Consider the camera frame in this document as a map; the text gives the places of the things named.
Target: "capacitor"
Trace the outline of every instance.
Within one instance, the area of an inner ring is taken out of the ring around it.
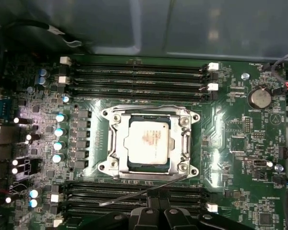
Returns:
[[[40,135],[31,133],[31,134],[28,134],[25,138],[27,140],[39,140],[40,139]]]
[[[17,166],[17,165],[23,165],[25,163],[27,163],[28,158],[19,158],[19,159],[15,159],[12,161],[12,165]]]
[[[63,142],[63,141],[56,142],[56,143],[53,144],[53,148],[54,148],[54,150],[56,150],[56,151],[59,151],[59,150],[61,150],[61,149],[64,149],[65,147],[66,147],[66,144],[65,144],[65,142]]]
[[[63,161],[65,159],[65,156],[63,154],[55,154],[52,157],[52,161],[53,163],[60,163],[61,161]]]
[[[46,69],[40,69],[38,73],[41,77],[44,77],[44,78],[50,77],[50,72]]]
[[[40,77],[38,79],[38,84],[44,86],[44,87],[48,87],[50,85],[50,81],[48,81],[46,78],[44,77]]]
[[[68,117],[65,114],[58,114],[56,116],[57,122],[64,122],[64,121],[67,121],[67,119],[68,119]]]
[[[32,200],[30,200],[30,202],[29,202],[29,206],[30,207],[32,207],[32,208],[35,208],[35,207],[37,207],[39,204],[41,204],[42,203],[42,200],[41,200],[41,198],[36,198],[36,199],[32,199]]]
[[[15,200],[19,200],[21,198],[22,198],[22,196],[19,193],[15,193],[15,194],[12,194],[12,195],[8,196],[7,198],[5,198],[5,202],[7,204],[10,204],[11,202],[14,202]]]
[[[21,118],[21,117],[15,117],[14,123],[15,124],[21,124],[21,125],[27,125],[29,123],[29,120],[25,119],[25,118]]]
[[[72,97],[66,95],[64,97],[62,97],[63,103],[65,104],[70,104],[72,102]]]
[[[64,128],[57,128],[55,131],[54,131],[54,135],[56,137],[63,137],[67,134],[67,130],[64,129]]]
[[[18,173],[23,173],[24,171],[25,171],[25,166],[24,165],[12,169],[12,173],[14,175],[16,175]]]
[[[41,188],[36,188],[30,191],[29,196],[35,199],[38,196],[42,195],[42,193],[43,193],[43,190]]]
[[[29,86],[29,87],[27,88],[27,92],[28,92],[28,93],[34,93],[34,92],[35,92],[35,89],[34,89],[32,86]]]

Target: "port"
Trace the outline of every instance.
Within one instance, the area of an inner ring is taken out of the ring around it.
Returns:
[[[267,166],[267,161],[266,160],[254,160],[253,165],[256,167],[264,167],[264,166]]]

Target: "cpu socket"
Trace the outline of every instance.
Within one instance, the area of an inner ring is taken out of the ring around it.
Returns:
[[[101,115],[109,121],[109,136],[100,172],[114,179],[169,181],[198,175],[190,165],[190,146],[199,114],[175,105],[118,105]]]

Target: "mounting screw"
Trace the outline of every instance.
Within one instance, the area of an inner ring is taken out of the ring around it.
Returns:
[[[280,173],[280,172],[282,172],[282,171],[284,170],[284,166],[281,165],[281,164],[276,164],[276,165],[274,166],[274,170],[275,170],[276,172]]]
[[[205,215],[203,215],[203,218],[204,219],[212,219],[212,216],[210,216],[209,214],[205,214]]]
[[[111,164],[110,164],[110,167],[113,168],[113,169],[115,169],[115,168],[117,168],[118,164],[119,164],[119,163],[117,162],[117,160],[112,160],[112,161],[111,161]]]
[[[186,126],[186,125],[188,125],[188,123],[189,123],[189,119],[187,117],[184,116],[180,119],[180,124],[182,126]]]
[[[118,114],[113,115],[113,121],[119,122],[120,121],[120,115],[118,115]]]
[[[185,171],[187,171],[188,166],[186,164],[180,164],[178,166],[178,168],[179,168],[180,171],[185,172]]]
[[[250,75],[248,73],[243,73],[241,74],[241,79],[247,81],[250,79]]]
[[[118,216],[115,216],[115,217],[114,217],[114,219],[116,219],[116,220],[119,220],[119,219],[122,219],[122,218],[123,218],[122,215],[118,215]]]
[[[177,214],[177,213],[178,213],[178,211],[177,211],[176,209],[171,209],[169,212],[170,212],[171,214]]]

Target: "motherboard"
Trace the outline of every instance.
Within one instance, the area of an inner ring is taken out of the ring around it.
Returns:
[[[109,201],[171,181],[194,218],[285,228],[286,98],[262,63],[9,54],[0,82],[10,229],[128,214],[145,194]]]

